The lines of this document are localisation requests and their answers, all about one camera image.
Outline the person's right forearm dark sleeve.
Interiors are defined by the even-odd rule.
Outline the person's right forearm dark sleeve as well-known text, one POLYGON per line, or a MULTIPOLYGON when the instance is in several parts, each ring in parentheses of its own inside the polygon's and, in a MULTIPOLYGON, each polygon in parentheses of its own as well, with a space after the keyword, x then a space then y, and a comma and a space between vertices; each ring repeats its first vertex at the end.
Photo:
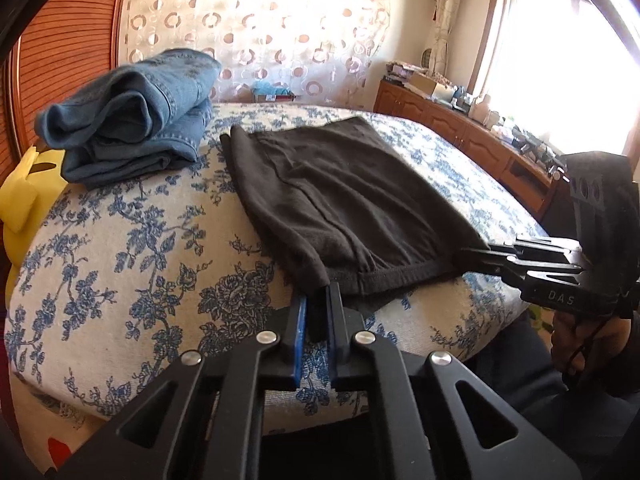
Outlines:
POLYGON ((466 365, 576 463, 586 479, 639 475, 639 318, 628 344, 592 370, 568 374, 526 314, 466 365))

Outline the person's right hand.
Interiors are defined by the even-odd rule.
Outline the person's right hand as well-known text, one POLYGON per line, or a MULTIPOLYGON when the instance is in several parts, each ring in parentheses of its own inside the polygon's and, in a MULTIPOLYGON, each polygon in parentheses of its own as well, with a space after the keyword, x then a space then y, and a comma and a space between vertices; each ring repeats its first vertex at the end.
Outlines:
POLYGON ((551 336, 551 359, 562 373, 576 374, 618 356, 628 344, 630 318, 579 321, 576 316, 555 311, 551 336))

